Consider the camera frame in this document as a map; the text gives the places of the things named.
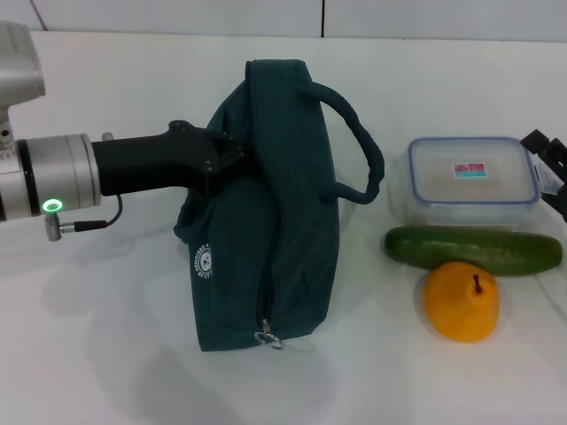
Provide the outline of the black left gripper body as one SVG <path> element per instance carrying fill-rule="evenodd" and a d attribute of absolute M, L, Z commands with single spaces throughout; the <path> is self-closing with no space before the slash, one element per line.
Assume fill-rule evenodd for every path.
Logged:
<path fill-rule="evenodd" d="M 182 120 L 160 135 L 92 144 L 100 192 L 109 197 L 169 187 L 203 190 L 213 171 L 213 141 Z"/>

